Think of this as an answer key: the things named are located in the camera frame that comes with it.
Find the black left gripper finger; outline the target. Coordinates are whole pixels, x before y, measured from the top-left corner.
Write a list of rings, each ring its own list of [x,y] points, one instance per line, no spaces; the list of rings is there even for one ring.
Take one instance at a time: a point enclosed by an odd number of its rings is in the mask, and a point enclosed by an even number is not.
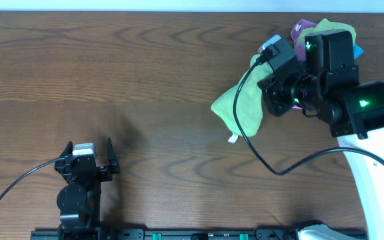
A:
[[[109,168],[111,172],[114,174],[120,173],[119,162],[115,154],[115,151],[113,149],[113,145],[110,137],[107,139],[107,160],[108,160]]]
[[[68,142],[67,146],[62,151],[62,153],[60,154],[59,157],[60,158],[65,158],[66,156],[71,155],[72,152],[73,152],[73,143],[70,141],[70,142]]]

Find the light green microfiber cloth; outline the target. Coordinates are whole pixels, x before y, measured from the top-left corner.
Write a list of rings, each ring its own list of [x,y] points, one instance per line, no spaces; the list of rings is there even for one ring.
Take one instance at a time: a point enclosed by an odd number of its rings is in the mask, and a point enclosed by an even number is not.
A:
[[[257,83],[272,74],[272,68],[264,63],[251,72],[243,85],[237,100],[237,117],[247,137],[255,136],[263,119],[262,91]],[[229,143],[235,143],[242,136],[233,115],[233,102],[241,80],[220,96],[211,106],[212,112],[220,117],[232,132]]]

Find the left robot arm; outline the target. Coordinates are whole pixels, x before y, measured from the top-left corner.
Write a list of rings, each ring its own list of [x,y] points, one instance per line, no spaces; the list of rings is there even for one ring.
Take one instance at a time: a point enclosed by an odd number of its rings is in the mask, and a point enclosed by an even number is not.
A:
[[[61,225],[70,233],[101,226],[102,182],[112,181],[120,166],[111,139],[107,140],[107,164],[97,166],[93,143],[68,142],[55,162],[54,169],[67,182],[57,196]]]

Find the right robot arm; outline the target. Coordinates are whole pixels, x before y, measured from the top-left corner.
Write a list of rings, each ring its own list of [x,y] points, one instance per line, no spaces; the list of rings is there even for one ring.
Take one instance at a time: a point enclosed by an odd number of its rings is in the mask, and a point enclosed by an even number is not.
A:
[[[342,29],[305,38],[305,62],[274,36],[257,62],[272,68],[259,82],[270,114],[280,117],[300,107],[306,117],[329,126],[353,173],[369,239],[384,239],[384,83],[361,83],[353,39]]]

